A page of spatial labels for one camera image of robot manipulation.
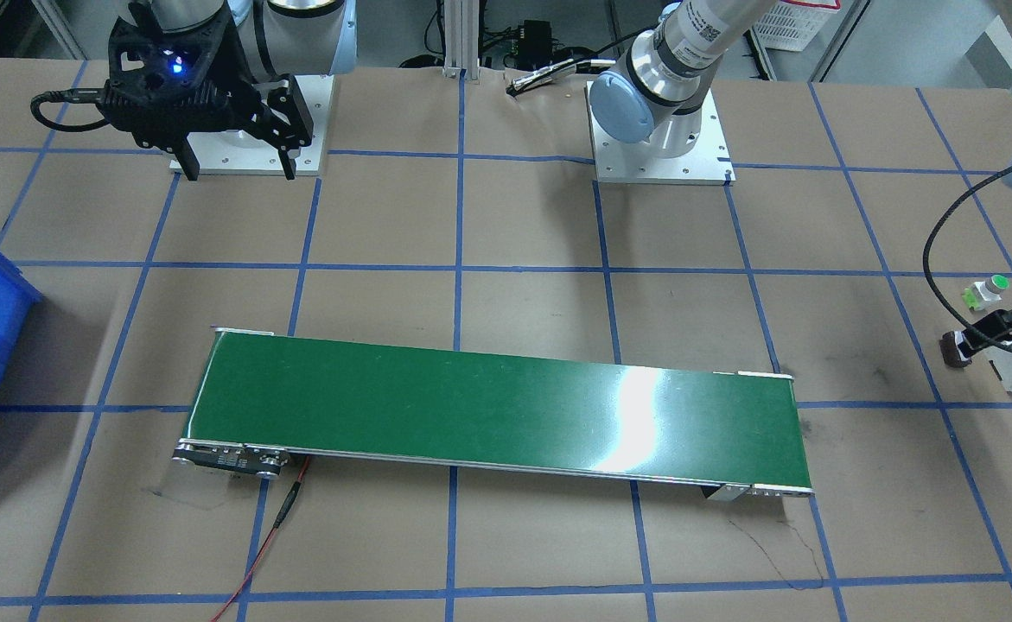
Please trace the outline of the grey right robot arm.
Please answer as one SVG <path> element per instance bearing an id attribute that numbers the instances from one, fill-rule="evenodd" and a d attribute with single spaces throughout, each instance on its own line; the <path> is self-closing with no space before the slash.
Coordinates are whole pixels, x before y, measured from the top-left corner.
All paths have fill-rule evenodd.
<path id="1" fill-rule="evenodd" d="M 202 174 L 319 176 L 352 1 L 119 1 L 96 107 L 135 145 Z"/>

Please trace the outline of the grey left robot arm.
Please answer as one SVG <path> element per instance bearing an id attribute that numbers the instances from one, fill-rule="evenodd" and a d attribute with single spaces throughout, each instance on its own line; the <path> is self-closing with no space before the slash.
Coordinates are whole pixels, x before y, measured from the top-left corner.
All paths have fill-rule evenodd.
<path id="1" fill-rule="evenodd" d="M 1012 36 L 1012 1 L 996 1 L 996 12 Z M 632 38 L 628 50 L 591 84 L 589 106 L 605 134 L 617 142 L 646 141 L 676 114 L 698 110 L 710 89 L 710 70 L 732 42 L 750 30 L 771 8 L 769 1 L 682 1 L 664 8 L 652 30 Z M 939 290 L 931 269 L 931 251 L 945 223 L 979 190 L 1003 181 L 1012 189 L 1012 159 L 998 173 L 976 182 L 933 225 L 923 248 L 923 272 L 932 294 L 944 308 L 951 304 Z M 947 365 L 964 367 L 973 355 L 995 347 L 1012 354 L 1012 308 L 999 308 L 941 336 Z"/>

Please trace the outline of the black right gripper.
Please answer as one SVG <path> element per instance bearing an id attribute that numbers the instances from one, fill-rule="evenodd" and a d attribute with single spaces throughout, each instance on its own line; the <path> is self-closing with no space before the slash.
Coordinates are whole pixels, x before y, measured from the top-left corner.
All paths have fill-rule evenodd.
<path id="1" fill-rule="evenodd" d="M 296 78 L 271 63 L 253 68 L 234 17 L 119 17 L 95 105 L 138 146 L 176 157 L 187 181 L 199 177 L 190 134 L 244 130 L 279 149 L 288 181 L 313 139 Z"/>

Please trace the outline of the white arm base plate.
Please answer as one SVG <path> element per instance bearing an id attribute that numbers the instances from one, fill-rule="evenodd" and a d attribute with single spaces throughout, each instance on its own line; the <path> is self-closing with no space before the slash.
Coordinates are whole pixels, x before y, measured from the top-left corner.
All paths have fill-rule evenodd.
<path id="1" fill-rule="evenodd" d="M 669 117 L 636 144 L 616 141 L 597 123 L 591 106 L 588 112 L 599 182 L 724 186 L 737 178 L 711 90 L 694 114 Z"/>
<path id="2" fill-rule="evenodd" d="M 332 117 L 336 78 L 331 75 L 297 75 L 296 83 L 313 121 L 310 145 L 297 151 L 296 177 L 320 177 L 327 160 L 327 134 Z M 276 147 L 244 130 L 190 134 L 187 141 L 196 155 L 199 172 L 210 175 L 268 175 L 284 177 Z"/>

